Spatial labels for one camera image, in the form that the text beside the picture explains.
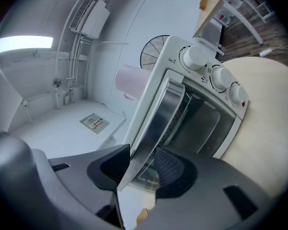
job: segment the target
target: wire fan guard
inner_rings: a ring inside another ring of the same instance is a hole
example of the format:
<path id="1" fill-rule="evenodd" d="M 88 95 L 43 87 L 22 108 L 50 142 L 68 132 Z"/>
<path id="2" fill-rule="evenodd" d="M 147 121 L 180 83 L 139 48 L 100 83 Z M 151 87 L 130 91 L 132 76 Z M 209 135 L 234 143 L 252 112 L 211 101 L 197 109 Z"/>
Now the wire fan guard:
<path id="1" fill-rule="evenodd" d="M 88 8 L 88 6 L 91 4 L 92 1 L 93 0 L 84 0 L 83 1 L 83 3 L 81 4 L 80 8 L 77 11 L 77 13 L 73 17 L 73 20 L 69 26 L 69 29 L 74 29 L 74 30 L 77 29 L 82 16 L 84 15 L 86 9 Z"/>
<path id="2" fill-rule="evenodd" d="M 155 63 L 161 53 L 165 41 L 169 35 L 161 35 L 154 37 L 143 48 L 140 57 L 141 68 L 153 71 Z"/>

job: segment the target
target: light wood table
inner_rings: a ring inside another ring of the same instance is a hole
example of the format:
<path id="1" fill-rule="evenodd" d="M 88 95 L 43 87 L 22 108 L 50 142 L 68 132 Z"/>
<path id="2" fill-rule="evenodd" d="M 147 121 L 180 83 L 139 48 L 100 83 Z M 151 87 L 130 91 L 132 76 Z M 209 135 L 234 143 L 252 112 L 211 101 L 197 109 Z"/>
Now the light wood table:
<path id="1" fill-rule="evenodd" d="M 276 196 L 288 184 L 288 67 L 260 57 L 223 64 L 245 88 L 250 102 L 221 159 Z"/>

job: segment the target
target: pink cup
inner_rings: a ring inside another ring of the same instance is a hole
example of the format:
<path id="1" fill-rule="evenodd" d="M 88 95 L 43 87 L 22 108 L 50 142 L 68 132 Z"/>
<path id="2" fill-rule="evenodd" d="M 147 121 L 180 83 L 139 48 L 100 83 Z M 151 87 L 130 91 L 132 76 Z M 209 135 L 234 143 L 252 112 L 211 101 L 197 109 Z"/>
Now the pink cup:
<path id="1" fill-rule="evenodd" d="M 145 69 L 123 65 L 116 73 L 115 87 L 124 92 L 126 99 L 139 100 L 146 88 L 150 74 L 151 72 Z"/>

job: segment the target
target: white knob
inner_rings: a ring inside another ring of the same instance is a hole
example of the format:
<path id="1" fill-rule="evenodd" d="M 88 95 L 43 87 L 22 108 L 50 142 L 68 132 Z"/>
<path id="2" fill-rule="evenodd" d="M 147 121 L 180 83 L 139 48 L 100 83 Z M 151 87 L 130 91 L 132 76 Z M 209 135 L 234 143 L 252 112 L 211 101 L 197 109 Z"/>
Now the white knob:
<path id="1" fill-rule="evenodd" d="M 246 99 L 246 91 L 242 86 L 235 84 L 231 87 L 230 97 L 233 103 L 242 104 Z"/>
<path id="2" fill-rule="evenodd" d="M 183 55 L 183 62 L 190 70 L 199 70 L 208 62 L 207 54 L 197 46 L 191 46 Z"/>
<path id="3" fill-rule="evenodd" d="M 229 88 L 232 79 L 230 71 L 225 67 L 220 67 L 212 71 L 212 82 L 220 89 Z"/>

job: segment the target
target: oven control panel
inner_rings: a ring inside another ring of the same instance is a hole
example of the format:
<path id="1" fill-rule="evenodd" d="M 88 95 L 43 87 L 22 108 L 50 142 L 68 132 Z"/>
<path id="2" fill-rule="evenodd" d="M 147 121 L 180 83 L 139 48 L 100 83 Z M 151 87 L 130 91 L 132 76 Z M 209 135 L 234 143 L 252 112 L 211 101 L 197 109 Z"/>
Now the oven control panel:
<path id="1" fill-rule="evenodd" d="M 171 69 L 201 85 L 243 119 L 249 100 L 246 90 L 222 63 L 199 46 L 170 36 L 155 68 Z"/>

